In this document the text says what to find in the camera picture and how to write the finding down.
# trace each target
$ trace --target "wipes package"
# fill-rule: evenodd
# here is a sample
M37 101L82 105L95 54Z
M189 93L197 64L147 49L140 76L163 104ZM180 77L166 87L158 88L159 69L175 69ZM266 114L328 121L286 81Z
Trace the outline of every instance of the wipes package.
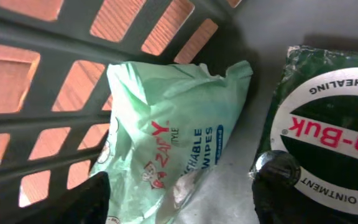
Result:
M109 174L107 223L169 223L215 165L244 105L248 62L211 76L206 65L110 65L106 146L91 175Z

